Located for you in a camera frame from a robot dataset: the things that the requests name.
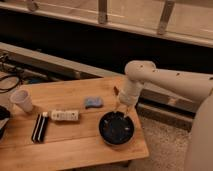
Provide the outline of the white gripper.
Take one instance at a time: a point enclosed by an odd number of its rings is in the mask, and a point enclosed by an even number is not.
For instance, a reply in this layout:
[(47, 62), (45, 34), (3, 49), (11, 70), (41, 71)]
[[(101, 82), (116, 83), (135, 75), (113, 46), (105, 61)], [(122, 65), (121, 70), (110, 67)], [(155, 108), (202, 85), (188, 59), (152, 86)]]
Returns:
[(127, 117), (132, 109), (132, 106), (137, 103), (142, 89), (143, 85), (140, 82), (125, 78), (123, 87), (118, 94), (119, 102), (116, 102), (115, 112), (118, 112), (121, 108), (121, 105), (124, 104), (126, 105), (124, 117)]

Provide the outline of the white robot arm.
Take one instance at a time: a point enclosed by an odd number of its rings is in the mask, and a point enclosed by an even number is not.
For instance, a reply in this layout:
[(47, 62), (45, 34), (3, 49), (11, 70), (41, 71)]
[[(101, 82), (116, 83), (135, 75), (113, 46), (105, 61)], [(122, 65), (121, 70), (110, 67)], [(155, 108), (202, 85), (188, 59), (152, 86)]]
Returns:
[(125, 66), (118, 104), (134, 106), (146, 83), (199, 104), (191, 129), (184, 171), (213, 171), (213, 75), (157, 69), (152, 61), (130, 61)]

